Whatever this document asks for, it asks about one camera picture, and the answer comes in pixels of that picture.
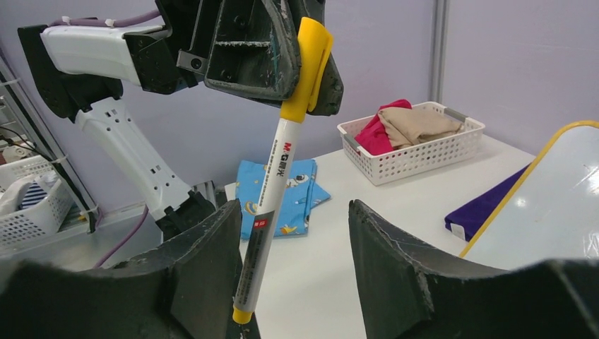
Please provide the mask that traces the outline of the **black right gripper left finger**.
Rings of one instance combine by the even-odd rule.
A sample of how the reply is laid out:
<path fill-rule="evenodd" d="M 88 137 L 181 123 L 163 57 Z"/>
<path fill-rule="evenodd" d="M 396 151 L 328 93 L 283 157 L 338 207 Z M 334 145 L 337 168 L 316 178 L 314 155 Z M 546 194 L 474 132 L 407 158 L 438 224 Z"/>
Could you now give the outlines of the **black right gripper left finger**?
<path fill-rule="evenodd" d="M 2 338 L 258 338 L 232 320 L 242 212 L 203 222 L 111 268 L 1 262 Z"/>

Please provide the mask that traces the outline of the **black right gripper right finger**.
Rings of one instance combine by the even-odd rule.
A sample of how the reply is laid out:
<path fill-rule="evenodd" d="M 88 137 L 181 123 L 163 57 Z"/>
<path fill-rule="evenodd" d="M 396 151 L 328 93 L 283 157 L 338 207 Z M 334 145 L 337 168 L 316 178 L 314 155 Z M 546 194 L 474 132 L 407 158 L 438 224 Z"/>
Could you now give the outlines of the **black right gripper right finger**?
<path fill-rule="evenodd" d="M 597 338 L 598 262 L 502 270 L 449 254 L 349 203 L 368 338 Z"/>

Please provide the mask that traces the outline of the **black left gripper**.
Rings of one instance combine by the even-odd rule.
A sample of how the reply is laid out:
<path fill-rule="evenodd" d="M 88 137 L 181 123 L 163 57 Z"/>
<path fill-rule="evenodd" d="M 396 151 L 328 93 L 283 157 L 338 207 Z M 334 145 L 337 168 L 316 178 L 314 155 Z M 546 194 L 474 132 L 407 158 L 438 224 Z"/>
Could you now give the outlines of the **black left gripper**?
<path fill-rule="evenodd" d="M 294 92 L 301 61 L 287 1 L 155 3 L 165 24 L 124 35 L 144 91 L 170 95 L 204 80 L 267 102 Z"/>

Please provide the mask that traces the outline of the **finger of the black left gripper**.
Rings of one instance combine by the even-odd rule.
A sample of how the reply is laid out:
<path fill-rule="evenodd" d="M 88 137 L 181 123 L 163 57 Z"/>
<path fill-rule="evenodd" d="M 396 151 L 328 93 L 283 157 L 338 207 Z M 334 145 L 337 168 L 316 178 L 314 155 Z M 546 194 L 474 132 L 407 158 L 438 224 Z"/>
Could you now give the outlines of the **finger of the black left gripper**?
<path fill-rule="evenodd" d="M 325 1 L 317 0 L 289 0 L 296 31 L 299 30 L 302 17 L 312 18 L 325 25 L 325 3 Z M 340 110 L 343 92 L 344 85 L 333 54 L 331 54 L 324 69 L 316 106 L 309 112 L 309 115 L 329 117 L 337 114 Z"/>

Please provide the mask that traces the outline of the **white marker pen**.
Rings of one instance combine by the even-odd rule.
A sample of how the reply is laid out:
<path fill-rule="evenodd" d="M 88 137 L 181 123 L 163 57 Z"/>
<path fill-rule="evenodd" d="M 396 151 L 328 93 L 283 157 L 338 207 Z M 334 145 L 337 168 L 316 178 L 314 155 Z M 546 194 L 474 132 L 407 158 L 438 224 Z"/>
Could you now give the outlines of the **white marker pen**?
<path fill-rule="evenodd" d="M 232 320 L 239 325 L 248 324 L 256 310 L 297 139 L 307 113 L 316 107 L 333 46 L 332 34 L 309 17 L 301 19 L 297 41 L 302 62 L 299 82 L 291 97 L 280 106 L 280 119 L 233 303 Z"/>

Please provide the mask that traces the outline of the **yellow framed whiteboard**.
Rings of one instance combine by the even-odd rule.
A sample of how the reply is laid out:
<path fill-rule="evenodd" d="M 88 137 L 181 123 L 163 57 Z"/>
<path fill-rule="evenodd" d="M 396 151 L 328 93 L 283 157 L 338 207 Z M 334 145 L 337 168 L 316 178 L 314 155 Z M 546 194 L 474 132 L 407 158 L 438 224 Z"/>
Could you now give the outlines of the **yellow framed whiteboard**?
<path fill-rule="evenodd" d="M 502 270 L 598 261 L 598 122 L 558 130 L 460 257 Z"/>

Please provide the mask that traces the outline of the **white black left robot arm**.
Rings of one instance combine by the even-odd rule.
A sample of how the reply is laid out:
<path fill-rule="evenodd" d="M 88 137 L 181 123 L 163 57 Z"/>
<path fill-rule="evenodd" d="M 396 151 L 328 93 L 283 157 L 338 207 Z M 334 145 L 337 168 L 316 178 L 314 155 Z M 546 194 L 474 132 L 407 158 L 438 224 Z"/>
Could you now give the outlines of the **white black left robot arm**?
<path fill-rule="evenodd" d="M 273 107 L 289 103 L 309 65 L 301 47 L 328 39 L 324 1 L 158 1 L 125 20 L 62 18 L 18 29 L 48 108 L 91 137 L 136 185 L 170 239 L 214 213 L 127 113 L 123 82 L 171 95 L 200 83 Z"/>

